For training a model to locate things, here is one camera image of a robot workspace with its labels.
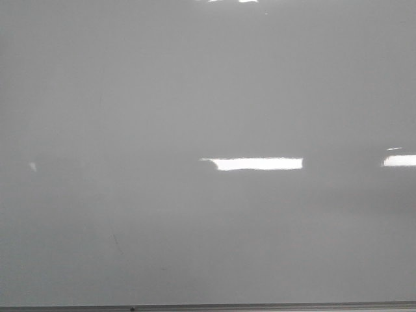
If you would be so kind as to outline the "white whiteboard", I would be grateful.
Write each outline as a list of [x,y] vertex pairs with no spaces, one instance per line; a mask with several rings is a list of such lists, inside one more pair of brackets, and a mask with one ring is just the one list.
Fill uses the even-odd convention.
[[415,300],[414,1],[2,1],[1,305]]

